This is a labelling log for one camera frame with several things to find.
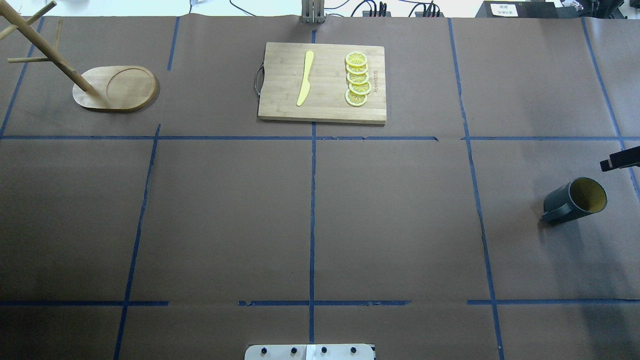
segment knife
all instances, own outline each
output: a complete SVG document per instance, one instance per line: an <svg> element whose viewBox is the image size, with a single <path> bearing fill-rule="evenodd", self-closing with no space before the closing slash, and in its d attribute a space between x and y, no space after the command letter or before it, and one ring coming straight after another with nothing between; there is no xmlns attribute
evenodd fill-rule
<svg viewBox="0 0 640 360"><path fill-rule="evenodd" d="M305 72L302 74L302 85L300 85L300 94L298 95L297 106L301 106L307 95L309 94L309 90L311 89L311 83L309 83L309 71L311 71L311 64L314 62L314 52L309 50L305 54Z"/></svg>

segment lemon slice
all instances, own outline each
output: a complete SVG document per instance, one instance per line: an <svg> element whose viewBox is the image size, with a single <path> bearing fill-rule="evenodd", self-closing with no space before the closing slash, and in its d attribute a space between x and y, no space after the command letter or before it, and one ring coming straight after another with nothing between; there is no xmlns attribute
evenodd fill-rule
<svg viewBox="0 0 640 360"><path fill-rule="evenodd" d="M354 94L351 90L347 90L347 92L344 93L344 99L347 100L351 106L362 106L367 102L366 95Z"/></svg>
<svg viewBox="0 0 640 360"><path fill-rule="evenodd" d="M344 57L344 61L347 62L347 65L351 65L353 67L364 66L367 64L367 55L360 51L353 51Z"/></svg>
<svg viewBox="0 0 640 360"><path fill-rule="evenodd" d="M356 95L367 95L371 92L371 83L367 81L360 85L349 84L349 90Z"/></svg>
<svg viewBox="0 0 640 360"><path fill-rule="evenodd" d="M356 74L356 75L364 74L367 72L367 70L369 70L369 67L366 64L364 66L351 66L347 64L347 71L352 74Z"/></svg>
<svg viewBox="0 0 640 360"><path fill-rule="evenodd" d="M366 72L364 74L352 74L348 72L347 81L354 85L362 85L369 81L369 74Z"/></svg>

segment gray tabletop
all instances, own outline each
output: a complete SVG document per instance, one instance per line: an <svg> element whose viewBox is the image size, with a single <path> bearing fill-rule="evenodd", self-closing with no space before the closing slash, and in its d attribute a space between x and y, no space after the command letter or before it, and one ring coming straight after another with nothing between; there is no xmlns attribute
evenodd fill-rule
<svg viewBox="0 0 640 360"><path fill-rule="evenodd" d="M599 167L640 145L638 26L64 18L79 71L140 65L160 91L97 113L52 64L0 61L0 357L640 358L640 171ZM387 124L257 120L266 42L384 46ZM543 224L579 176L607 208Z"/></svg>

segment cutting board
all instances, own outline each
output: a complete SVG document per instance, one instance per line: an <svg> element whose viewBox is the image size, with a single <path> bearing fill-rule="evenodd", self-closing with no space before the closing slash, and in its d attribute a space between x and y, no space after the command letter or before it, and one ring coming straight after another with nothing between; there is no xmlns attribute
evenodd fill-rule
<svg viewBox="0 0 640 360"><path fill-rule="evenodd" d="M311 90L302 106L296 106L308 50L314 52L309 72ZM352 51L367 55L372 86L367 102L359 107L349 105L344 99L348 89L344 58ZM384 125L387 122L385 48L268 42L258 119Z"/></svg>

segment dark green mug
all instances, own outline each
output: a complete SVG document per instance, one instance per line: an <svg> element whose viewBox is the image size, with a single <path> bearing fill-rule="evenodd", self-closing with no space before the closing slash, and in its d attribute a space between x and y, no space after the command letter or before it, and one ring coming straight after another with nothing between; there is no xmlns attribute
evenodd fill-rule
<svg viewBox="0 0 640 360"><path fill-rule="evenodd" d="M607 192L597 181L578 177L545 198L542 219L559 224L601 212L607 206Z"/></svg>

